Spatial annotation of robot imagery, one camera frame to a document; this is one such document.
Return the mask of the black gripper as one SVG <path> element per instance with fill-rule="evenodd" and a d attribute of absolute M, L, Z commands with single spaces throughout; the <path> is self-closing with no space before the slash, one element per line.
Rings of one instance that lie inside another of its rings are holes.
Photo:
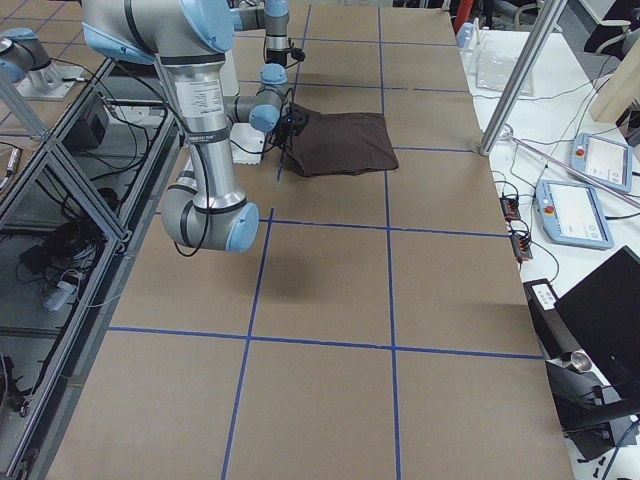
<path fill-rule="evenodd" d="M 303 107 L 292 107 L 279 119 L 272 131 L 272 145 L 284 149 L 293 146 L 293 139 L 299 136 L 309 122 L 309 111 Z"/>

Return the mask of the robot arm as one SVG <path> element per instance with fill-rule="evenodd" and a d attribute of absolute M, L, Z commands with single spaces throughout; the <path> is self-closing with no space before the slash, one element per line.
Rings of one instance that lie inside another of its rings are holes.
<path fill-rule="evenodd" d="M 288 35 L 286 1 L 82 1 L 87 46 L 141 65 L 223 62 L 236 32 L 265 31 L 265 61 L 302 61 Z"/>
<path fill-rule="evenodd" d="M 182 124 L 190 157 L 165 194 L 167 234 L 184 247 L 248 250 L 259 210 L 236 181 L 230 133 L 235 123 L 269 133 L 289 111 L 287 2 L 85 1 L 82 9 L 87 45 L 114 60 L 155 66 Z M 234 35 L 258 29 L 267 58 L 260 88 L 254 96 L 226 97 L 221 71 Z"/>

